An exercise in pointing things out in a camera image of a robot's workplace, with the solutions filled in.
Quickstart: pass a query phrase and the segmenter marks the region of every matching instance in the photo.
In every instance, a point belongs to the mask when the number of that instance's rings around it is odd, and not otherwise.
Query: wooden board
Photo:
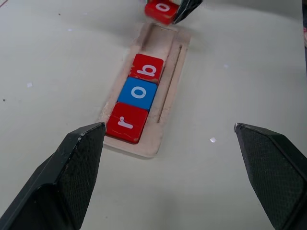
[[[147,158],[155,156],[159,150],[163,137],[163,128],[177,92],[189,41],[190,35],[184,31],[177,30],[175,27],[163,27],[155,23],[143,25],[138,39],[130,48],[130,54],[114,83],[98,122],[106,123],[108,121],[129,75],[136,54],[141,53],[165,61],[160,84],[139,143],[131,144],[115,138],[105,137],[105,146],[111,146]]]

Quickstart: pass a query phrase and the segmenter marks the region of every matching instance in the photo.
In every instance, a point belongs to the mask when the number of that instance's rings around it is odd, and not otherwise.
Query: red block
[[[106,124],[106,134],[131,143],[138,143],[148,112],[128,104],[117,102]]]
[[[162,74],[163,63],[162,59],[137,54],[134,58],[129,76],[150,81],[158,85]]]
[[[157,21],[169,25],[173,22],[179,6],[168,0],[153,0],[146,4],[145,14]]]

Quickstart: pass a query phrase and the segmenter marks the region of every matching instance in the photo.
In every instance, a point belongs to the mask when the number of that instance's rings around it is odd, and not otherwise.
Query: white table surface
[[[0,8],[1,215],[68,132],[96,121],[142,7],[9,0]],[[300,0],[209,0],[183,21],[192,40],[158,155],[103,149],[82,229],[272,230],[233,127],[266,127],[307,153],[301,14]]]

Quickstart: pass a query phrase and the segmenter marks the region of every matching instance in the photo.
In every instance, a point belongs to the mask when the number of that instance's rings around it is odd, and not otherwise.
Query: cube
[[[162,59],[137,54],[134,58],[129,76],[159,84],[164,61]]]
[[[156,84],[128,77],[119,94],[118,102],[149,111],[156,91]]]
[[[169,25],[173,22],[179,6],[168,0],[153,0],[146,4],[145,14]]]
[[[106,134],[136,144],[147,116],[148,112],[144,109],[117,102],[106,124]]]

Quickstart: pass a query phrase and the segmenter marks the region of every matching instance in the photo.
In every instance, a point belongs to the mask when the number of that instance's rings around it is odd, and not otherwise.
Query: blue letter block
[[[128,77],[118,101],[149,111],[156,91],[156,84]]]

